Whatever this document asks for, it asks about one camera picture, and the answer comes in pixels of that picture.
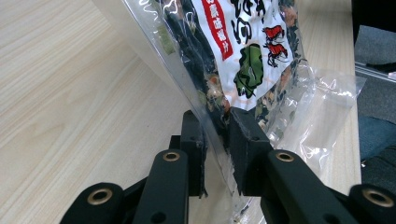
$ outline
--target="gray carpet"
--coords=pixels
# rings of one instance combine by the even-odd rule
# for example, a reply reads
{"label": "gray carpet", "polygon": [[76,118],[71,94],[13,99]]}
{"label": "gray carpet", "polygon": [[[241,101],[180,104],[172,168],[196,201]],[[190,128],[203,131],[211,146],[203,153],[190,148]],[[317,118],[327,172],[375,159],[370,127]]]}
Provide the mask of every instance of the gray carpet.
{"label": "gray carpet", "polygon": [[[396,63],[396,33],[361,26],[355,44],[357,63]],[[356,75],[367,78],[358,98],[358,113],[396,123],[396,82],[388,74],[371,73],[357,65]]]}

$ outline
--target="wood grain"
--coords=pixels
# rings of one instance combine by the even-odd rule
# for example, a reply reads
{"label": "wood grain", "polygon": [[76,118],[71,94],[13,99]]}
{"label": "wood grain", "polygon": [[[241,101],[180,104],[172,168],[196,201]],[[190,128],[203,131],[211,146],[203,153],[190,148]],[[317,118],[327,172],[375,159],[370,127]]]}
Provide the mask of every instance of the wood grain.
{"label": "wood grain", "polygon": [[[309,62],[353,74],[349,1],[299,9]],[[91,1],[1,0],[0,223],[56,223],[88,186],[132,185],[187,109]],[[356,107],[336,148],[323,179],[346,192],[360,182]],[[191,199],[190,221],[225,223],[230,195],[213,154],[206,165],[212,193]]]}

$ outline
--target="crinkled plastic wrap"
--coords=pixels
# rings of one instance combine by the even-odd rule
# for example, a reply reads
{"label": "crinkled plastic wrap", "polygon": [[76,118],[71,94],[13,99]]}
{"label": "crinkled plastic wrap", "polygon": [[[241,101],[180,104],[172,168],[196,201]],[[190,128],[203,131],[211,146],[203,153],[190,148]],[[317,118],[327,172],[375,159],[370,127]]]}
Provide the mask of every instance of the crinkled plastic wrap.
{"label": "crinkled plastic wrap", "polygon": [[[364,81],[308,65],[293,0],[123,1],[205,127],[232,193],[231,106],[254,110],[274,148],[320,175]],[[249,223],[252,200],[233,197],[233,222]]]}

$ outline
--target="red label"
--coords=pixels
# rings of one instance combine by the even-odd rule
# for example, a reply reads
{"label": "red label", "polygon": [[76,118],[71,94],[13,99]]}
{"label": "red label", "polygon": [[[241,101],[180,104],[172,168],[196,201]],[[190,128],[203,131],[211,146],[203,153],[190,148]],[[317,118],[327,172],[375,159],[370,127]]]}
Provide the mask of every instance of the red label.
{"label": "red label", "polygon": [[210,32],[220,48],[222,60],[233,55],[233,47],[227,35],[224,13],[218,0],[202,0]]}

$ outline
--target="green illustration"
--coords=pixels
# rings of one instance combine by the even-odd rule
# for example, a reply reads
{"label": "green illustration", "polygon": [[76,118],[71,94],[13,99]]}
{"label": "green illustration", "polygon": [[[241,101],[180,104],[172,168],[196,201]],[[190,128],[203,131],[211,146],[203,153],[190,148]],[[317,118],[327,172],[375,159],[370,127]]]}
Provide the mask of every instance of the green illustration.
{"label": "green illustration", "polygon": [[242,57],[239,60],[241,69],[236,74],[233,82],[238,90],[238,95],[246,95],[249,99],[254,95],[254,90],[262,84],[264,76],[262,68],[262,52],[258,44],[251,44],[241,49]]}

